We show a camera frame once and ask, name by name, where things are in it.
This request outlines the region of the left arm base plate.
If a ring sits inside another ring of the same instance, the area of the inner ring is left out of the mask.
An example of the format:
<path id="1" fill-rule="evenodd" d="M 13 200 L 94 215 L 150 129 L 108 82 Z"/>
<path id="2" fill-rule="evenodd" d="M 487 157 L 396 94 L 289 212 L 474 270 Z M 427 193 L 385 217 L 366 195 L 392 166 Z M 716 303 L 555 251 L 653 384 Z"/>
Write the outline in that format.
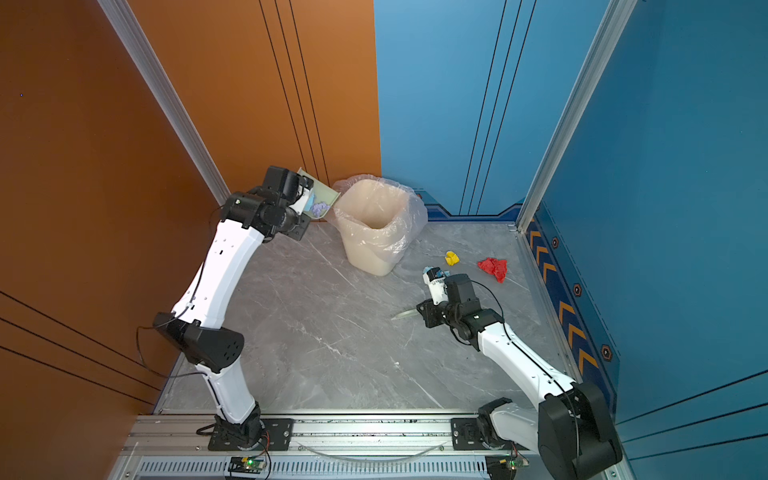
<path id="1" fill-rule="evenodd" d="M 293 435 L 294 420 L 290 418 L 247 421 L 242 425 L 230 424 L 217 417 L 212 425 L 208 442 L 210 451 L 249 451 L 264 448 L 272 451 L 287 451 Z"/>

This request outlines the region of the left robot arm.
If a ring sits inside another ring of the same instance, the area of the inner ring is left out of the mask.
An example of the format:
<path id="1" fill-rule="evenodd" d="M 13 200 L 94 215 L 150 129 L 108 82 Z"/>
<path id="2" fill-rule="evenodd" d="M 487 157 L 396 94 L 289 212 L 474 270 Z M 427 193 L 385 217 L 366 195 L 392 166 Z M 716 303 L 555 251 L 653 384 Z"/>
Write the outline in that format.
<path id="1" fill-rule="evenodd" d="M 314 187 L 304 172 L 271 166 L 261 185 L 231 194 L 189 288 L 171 312 L 153 322 L 204 379 L 217 409 L 214 433 L 240 450 L 255 447 L 264 427 L 240 362 L 245 340 L 225 327 L 226 311 L 259 246 L 278 234 L 302 239 L 311 222 L 305 209 L 315 197 Z"/>

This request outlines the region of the green hand brush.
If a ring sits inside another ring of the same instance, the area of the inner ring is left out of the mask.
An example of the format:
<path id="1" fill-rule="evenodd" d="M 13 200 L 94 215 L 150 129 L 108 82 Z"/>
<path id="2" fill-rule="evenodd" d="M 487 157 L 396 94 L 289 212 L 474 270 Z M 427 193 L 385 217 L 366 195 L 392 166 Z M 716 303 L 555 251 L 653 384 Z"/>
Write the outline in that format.
<path id="1" fill-rule="evenodd" d="M 409 309 L 409 310 L 406 310 L 406 311 L 403 311 L 403 312 L 400 312 L 400 313 L 394 315 L 391 318 L 391 320 L 392 321 L 397 321 L 397 320 L 402 320 L 402 319 L 406 319 L 406 318 L 411 318 L 411 317 L 414 317 L 414 316 L 419 316 L 419 312 L 416 309 Z"/>

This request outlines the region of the purple paper scrap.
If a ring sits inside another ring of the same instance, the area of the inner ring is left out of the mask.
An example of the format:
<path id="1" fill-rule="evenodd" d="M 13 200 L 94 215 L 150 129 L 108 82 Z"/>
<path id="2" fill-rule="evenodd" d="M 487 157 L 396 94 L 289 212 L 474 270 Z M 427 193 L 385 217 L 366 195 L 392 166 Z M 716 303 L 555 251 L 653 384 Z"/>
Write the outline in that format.
<path id="1" fill-rule="evenodd" d="M 329 210 L 330 206 L 327 203 L 315 202 L 310 209 L 310 213 L 314 218 L 321 219 L 328 213 Z"/>

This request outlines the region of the green plastic dustpan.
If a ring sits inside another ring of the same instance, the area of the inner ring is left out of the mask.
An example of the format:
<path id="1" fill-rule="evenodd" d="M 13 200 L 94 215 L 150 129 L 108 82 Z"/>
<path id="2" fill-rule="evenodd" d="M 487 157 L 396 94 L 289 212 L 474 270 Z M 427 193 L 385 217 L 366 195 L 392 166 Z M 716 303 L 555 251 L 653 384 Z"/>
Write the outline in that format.
<path id="1" fill-rule="evenodd" d="M 316 195 L 315 202 L 325 202 L 325 203 L 327 203 L 330 206 L 330 210 L 328 211 L 328 213 L 329 213 L 332 210 L 333 205 L 337 201 L 340 193 L 337 192 L 336 190 L 332 189 L 331 187 L 325 185 L 320 180 L 318 180 L 315 177 L 313 177 L 312 175 L 310 175 L 308 172 L 305 172 L 303 169 L 299 169 L 298 174 L 300 176 L 305 177 L 305 178 L 307 178 L 307 179 L 309 179 L 309 180 L 311 180 L 313 182 L 312 193 L 314 193 Z M 312 220 L 321 220 L 321 219 L 323 219 L 323 218 L 316 219 L 316 218 L 312 218 L 312 217 L 310 217 L 310 218 Z"/>

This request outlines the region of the yellow paper ball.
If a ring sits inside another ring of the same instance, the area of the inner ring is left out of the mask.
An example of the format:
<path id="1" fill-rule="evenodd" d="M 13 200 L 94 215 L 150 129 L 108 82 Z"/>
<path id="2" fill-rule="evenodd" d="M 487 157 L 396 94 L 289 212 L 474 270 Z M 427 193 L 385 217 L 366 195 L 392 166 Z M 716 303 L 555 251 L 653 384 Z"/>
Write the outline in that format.
<path id="1" fill-rule="evenodd" d="M 458 255 L 453 251 L 446 252 L 444 258 L 448 266 L 454 266 L 460 262 Z"/>

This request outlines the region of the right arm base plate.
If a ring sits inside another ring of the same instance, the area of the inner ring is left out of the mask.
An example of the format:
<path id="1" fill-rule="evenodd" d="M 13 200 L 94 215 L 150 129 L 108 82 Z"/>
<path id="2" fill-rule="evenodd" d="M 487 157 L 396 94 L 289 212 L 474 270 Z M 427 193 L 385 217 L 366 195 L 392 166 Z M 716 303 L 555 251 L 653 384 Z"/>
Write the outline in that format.
<path id="1" fill-rule="evenodd" d="M 450 439 L 455 451 L 501 451 L 509 452 L 518 450 L 531 451 L 534 441 L 530 439 L 515 438 L 504 440 L 498 437 L 487 425 L 482 425 L 476 417 L 454 417 L 449 421 Z"/>

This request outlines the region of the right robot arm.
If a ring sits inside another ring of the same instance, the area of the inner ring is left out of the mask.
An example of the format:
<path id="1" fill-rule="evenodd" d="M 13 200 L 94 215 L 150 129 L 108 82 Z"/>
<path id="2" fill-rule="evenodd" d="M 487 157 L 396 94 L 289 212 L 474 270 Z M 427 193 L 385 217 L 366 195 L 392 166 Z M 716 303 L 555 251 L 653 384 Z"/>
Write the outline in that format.
<path id="1" fill-rule="evenodd" d="M 428 267 L 430 299 L 416 307 L 428 328 L 445 326 L 460 344 L 492 360 L 532 404 L 508 398 L 479 408 L 480 440 L 491 449 L 529 447 L 555 479 L 590 479 L 620 463 L 623 447 L 599 387 L 577 382 L 551 366 L 508 326 L 502 309 L 485 308 L 478 282 L 466 274 Z"/>

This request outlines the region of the light blue paper strip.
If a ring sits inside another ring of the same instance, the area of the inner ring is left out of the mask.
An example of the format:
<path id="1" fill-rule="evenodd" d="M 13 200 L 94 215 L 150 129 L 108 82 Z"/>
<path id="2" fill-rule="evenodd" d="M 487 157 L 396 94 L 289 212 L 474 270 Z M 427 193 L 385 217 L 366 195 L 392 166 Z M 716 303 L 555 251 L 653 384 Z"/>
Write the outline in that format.
<path id="1" fill-rule="evenodd" d="M 304 209 L 303 209 L 303 212 L 305 214 L 307 214 L 308 216 L 312 217 L 312 218 L 315 217 L 315 214 L 313 213 L 313 208 L 314 208 L 315 200 L 316 200 L 316 195 L 314 193 L 312 193 L 308 197 L 308 200 L 307 200 L 307 202 L 306 202 L 306 204 L 304 206 Z"/>

